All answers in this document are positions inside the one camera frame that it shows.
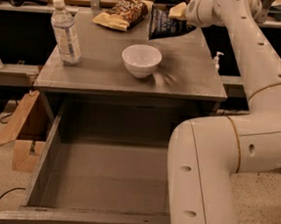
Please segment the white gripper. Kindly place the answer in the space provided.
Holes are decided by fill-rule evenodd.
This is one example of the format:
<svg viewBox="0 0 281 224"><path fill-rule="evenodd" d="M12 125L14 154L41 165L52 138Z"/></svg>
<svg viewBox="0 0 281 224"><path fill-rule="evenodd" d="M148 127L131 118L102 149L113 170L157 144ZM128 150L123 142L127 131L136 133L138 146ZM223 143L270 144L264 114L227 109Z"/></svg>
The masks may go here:
<svg viewBox="0 0 281 224"><path fill-rule="evenodd" d="M169 10L168 17L179 21L187 20L189 24L199 28L223 25L213 9L213 3L213 0L190 0L187 5L182 2Z"/></svg>

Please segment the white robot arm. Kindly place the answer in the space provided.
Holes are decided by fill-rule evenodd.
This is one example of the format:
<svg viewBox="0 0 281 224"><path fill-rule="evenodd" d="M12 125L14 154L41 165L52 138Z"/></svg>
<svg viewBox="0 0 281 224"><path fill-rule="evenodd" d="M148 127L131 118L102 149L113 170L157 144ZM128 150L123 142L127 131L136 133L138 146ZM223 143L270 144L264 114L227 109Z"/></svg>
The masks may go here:
<svg viewBox="0 0 281 224"><path fill-rule="evenodd" d="M226 26L249 114L192 118L167 148L171 224L238 224L230 176L281 167L281 58L259 30L258 0L191 0L199 27Z"/></svg>

